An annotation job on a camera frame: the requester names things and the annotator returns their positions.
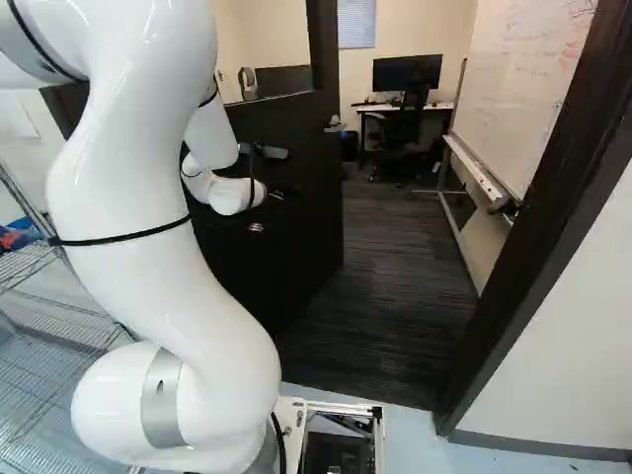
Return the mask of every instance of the desk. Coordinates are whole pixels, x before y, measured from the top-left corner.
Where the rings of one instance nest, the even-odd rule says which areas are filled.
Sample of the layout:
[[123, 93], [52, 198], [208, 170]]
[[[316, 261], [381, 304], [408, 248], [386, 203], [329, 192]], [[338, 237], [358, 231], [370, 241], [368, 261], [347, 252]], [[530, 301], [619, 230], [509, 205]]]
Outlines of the desk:
[[[359, 161], [360, 168], [364, 167], [366, 162], [366, 115], [367, 114], [391, 114], [394, 112], [400, 112], [400, 107], [393, 107], [390, 104], [376, 104], [373, 106], [360, 106], [355, 111], [360, 116], [360, 139], [359, 139]], [[450, 119], [452, 112], [454, 111], [454, 104], [450, 102], [438, 103], [435, 106], [433, 104], [426, 104], [424, 107], [425, 114], [442, 113], [443, 117], [443, 130], [442, 134], [447, 134], [450, 126]]]

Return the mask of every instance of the window blind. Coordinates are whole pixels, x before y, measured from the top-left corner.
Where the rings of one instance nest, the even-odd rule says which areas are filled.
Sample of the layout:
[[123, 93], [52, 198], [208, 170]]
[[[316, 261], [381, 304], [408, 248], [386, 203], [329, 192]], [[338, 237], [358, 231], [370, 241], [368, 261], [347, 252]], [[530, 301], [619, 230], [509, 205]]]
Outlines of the window blind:
[[338, 0], [338, 45], [375, 47], [375, 0]]

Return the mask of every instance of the electronic device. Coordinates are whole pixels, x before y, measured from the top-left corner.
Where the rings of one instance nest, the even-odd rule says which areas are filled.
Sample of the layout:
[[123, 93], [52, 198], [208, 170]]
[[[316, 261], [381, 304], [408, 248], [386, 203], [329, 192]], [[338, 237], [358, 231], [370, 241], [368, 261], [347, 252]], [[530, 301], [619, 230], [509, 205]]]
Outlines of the electronic device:
[[436, 89], [442, 62], [442, 54], [374, 59], [373, 92]]

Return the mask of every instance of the beige wall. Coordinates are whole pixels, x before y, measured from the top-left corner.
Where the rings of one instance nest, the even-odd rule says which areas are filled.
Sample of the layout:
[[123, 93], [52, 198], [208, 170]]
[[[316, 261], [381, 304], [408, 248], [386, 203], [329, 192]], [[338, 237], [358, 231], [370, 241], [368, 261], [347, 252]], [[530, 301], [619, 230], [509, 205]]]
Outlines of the beige wall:
[[217, 23], [216, 70], [225, 103], [241, 100], [237, 73], [243, 66], [309, 64], [305, 0], [210, 0]]
[[377, 0], [375, 48], [340, 51], [341, 114], [349, 129], [359, 130], [351, 104], [371, 93], [377, 57], [442, 53], [441, 81], [430, 100], [453, 102], [475, 14], [476, 0]]
[[628, 166], [460, 430], [632, 448], [630, 202]]
[[[0, 159], [13, 178], [20, 183], [29, 200], [40, 210], [46, 210], [46, 176], [65, 140], [40, 91], [5, 91], [1, 94], [19, 101], [39, 138], [19, 138], [11, 133], [4, 134], [0, 137]], [[0, 221], [8, 223], [21, 215], [24, 213], [13, 199], [6, 192], [0, 191]]]

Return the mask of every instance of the door frame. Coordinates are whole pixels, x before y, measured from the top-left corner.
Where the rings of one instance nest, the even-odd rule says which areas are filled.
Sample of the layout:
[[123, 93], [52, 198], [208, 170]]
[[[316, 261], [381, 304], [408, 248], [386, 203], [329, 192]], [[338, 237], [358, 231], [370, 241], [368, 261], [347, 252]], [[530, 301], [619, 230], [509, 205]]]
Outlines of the door frame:
[[561, 114], [448, 376], [450, 436], [590, 231], [632, 156], [632, 3], [601, 0]]

